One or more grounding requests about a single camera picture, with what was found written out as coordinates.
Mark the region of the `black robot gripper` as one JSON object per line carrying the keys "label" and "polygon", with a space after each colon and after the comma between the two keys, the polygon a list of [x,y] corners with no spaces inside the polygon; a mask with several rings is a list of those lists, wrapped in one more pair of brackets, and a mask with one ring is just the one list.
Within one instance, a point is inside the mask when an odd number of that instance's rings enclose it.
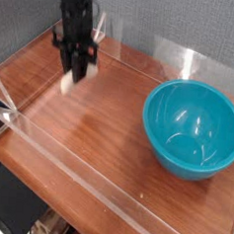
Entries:
{"label": "black robot gripper", "polygon": [[70,71],[72,64],[72,78],[78,83],[87,74],[88,61],[85,54],[96,54],[98,44],[92,39],[93,31],[93,3],[95,0],[61,0],[62,39],[57,38],[57,28],[52,30],[53,44],[60,49],[61,63],[64,73]]}

